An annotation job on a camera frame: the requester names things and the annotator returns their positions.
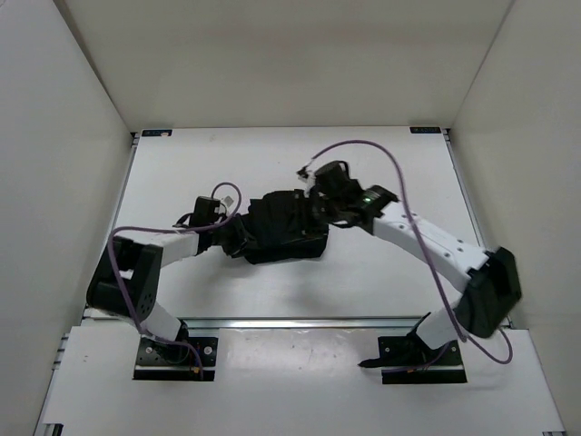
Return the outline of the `black pleated skirt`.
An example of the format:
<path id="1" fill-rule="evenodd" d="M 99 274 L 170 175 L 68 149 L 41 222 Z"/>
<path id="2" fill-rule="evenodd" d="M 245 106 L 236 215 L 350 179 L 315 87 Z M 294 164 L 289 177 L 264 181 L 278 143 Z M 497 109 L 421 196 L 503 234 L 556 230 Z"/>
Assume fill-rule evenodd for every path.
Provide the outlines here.
<path id="1" fill-rule="evenodd" d="M 254 240 L 247 243 L 248 263 L 319 259 L 326 247 L 329 226 L 310 215 L 302 190 L 274 191 L 250 200 L 248 215 Z"/>

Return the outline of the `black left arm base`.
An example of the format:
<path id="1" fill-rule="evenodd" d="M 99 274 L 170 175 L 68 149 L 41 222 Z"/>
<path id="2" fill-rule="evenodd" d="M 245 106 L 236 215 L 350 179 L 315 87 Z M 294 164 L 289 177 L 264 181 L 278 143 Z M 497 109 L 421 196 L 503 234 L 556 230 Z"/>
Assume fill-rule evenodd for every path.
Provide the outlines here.
<path id="1" fill-rule="evenodd" d="M 188 348 L 142 337 L 135 357 L 133 378 L 152 382 L 213 382 L 219 338 L 190 337 L 188 342 L 201 358 L 202 371 Z"/>

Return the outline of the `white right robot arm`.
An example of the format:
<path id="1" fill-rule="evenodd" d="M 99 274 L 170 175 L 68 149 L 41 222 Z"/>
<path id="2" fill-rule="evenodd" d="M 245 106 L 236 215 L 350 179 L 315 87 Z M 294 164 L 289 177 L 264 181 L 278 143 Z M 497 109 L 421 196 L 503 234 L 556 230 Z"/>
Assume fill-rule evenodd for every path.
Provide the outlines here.
<path id="1" fill-rule="evenodd" d="M 411 360 L 428 363 L 440 347 L 465 336 L 487 339 L 520 302 L 522 291 L 514 254 L 471 245 L 413 213 L 403 198 L 373 185 L 368 189 L 350 177 L 344 161 L 317 171 L 301 169 L 315 215 L 341 228 L 359 227 L 393 243 L 428 265 L 460 293 L 455 303 L 424 316 L 407 341 Z"/>

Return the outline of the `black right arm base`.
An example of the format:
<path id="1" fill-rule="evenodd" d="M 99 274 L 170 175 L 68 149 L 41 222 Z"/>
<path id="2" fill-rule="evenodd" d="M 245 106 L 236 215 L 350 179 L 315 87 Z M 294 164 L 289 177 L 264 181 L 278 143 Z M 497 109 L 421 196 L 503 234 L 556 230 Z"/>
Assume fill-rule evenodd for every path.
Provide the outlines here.
<path id="1" fill-rule="evenodd" d="M 358 363 L 363 370 L 380 370 L 384 385 L 440 385 L 468 382 L 456 340 L 432 350 L 401 334 L 377 339 L 378 356 Z"/>

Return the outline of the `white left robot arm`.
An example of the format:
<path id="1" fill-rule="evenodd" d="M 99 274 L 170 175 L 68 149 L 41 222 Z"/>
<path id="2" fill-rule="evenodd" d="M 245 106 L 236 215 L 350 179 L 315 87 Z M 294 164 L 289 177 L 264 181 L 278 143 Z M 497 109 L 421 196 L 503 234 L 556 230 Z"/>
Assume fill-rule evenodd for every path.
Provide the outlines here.
<path id="1" fill-rule="evenodd" d="M 190 350 L 187 326 L 157 302 L 161 270 L 220 244 L 241 229 L 241 218 L 228 213 L 225 198 L 200 196 L 172 229 L 113 230 L 90 281 L 87 305 L 134 324 L 140 334 L 158 342 L 168 361 L 184 359 Z"/>

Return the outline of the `blue right corner label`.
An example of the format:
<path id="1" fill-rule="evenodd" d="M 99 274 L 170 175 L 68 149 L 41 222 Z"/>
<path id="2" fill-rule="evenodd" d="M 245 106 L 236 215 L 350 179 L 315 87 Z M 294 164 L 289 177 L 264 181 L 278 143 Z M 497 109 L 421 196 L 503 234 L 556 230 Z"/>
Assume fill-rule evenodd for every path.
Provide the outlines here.
<path id="1" fill-rule="evenodd" d="M 409 130 L 412 134 L 441 134 L 441 129 L 436 126 L 411 126 Z"/>

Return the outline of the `blue corner label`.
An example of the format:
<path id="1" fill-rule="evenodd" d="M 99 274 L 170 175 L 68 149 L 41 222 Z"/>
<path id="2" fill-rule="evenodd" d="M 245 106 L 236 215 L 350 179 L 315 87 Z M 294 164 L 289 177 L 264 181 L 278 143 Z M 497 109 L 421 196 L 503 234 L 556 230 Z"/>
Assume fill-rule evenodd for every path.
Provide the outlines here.
<path id="1" fill-rule="evenodd" d="M 172 129 L 145 129 L 142 130 L 142 137 L 168 137 L 172 135 Z"/>
<path id="2" fill-rule="evenodd" d="M 441 134 L 441 129 L 436 126 L 411 126 L 409 130 L 412 134 Z"/>

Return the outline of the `blue left corner label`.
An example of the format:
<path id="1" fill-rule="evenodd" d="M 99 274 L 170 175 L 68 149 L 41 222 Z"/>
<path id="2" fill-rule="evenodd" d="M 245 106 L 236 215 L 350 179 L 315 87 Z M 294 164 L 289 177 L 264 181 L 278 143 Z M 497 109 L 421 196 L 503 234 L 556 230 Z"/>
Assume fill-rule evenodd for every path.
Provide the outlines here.
<path id="1" fill-rule="evenodd" d="M 168 137 L 172 135 L 172 129 L 145 129 L 142 130 L 142 137 Z"/>

